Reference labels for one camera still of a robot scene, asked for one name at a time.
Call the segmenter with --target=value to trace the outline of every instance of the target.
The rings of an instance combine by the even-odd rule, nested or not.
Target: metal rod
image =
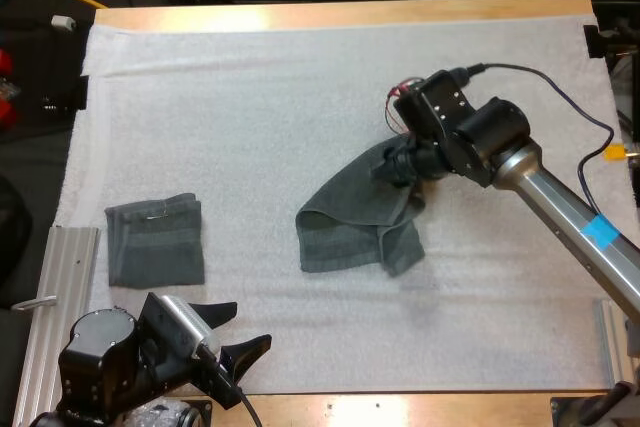
[[[640,250],[542,167],[531,142],[496,173],[515,191],[634,322],[640,322]]]

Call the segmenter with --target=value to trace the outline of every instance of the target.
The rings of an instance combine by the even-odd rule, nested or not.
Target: white object
[[[76,30],[76,21],[64,15],[54,15],[51,17],[51,25],[56,29],[66,30],[67,32]]]
[[[538,68],[617,130],[606,66],[589,59],[593,16],[306,31],[140,34],[94,26],[56,222],[106,228],[104,209],[195,192],[205,286],[156,289],[238,302],[226,343],[270,333],[249,393],[601,389],[602,289],[511,192],[450,176],[425,184],[425,259],[397,278],[379,265],[300,271],[298,209],[392,134],[389,88],[477,62]],[[545,166],[580,194],[578,161],[606,132],[536,76],[491,70],[465,89],[526,113]],[[607,217],[640,241],[627,167],[587,164]],[[137,315],[146,292],[109,288],[101,242],[91,309]]]

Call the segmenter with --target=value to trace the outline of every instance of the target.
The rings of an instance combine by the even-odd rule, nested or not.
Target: gray towel
[[[194,194],[105,210],[109,285],[147,289],[204,283],[200,202]]]
[[[405,142],[405,137],[394,137],[369,149],[300,209],[296,228],[303,271],[379,262],[395,276],[424,257],[412,222],[424,209],[420,190],[373,180],[370,173],[386,149]]]

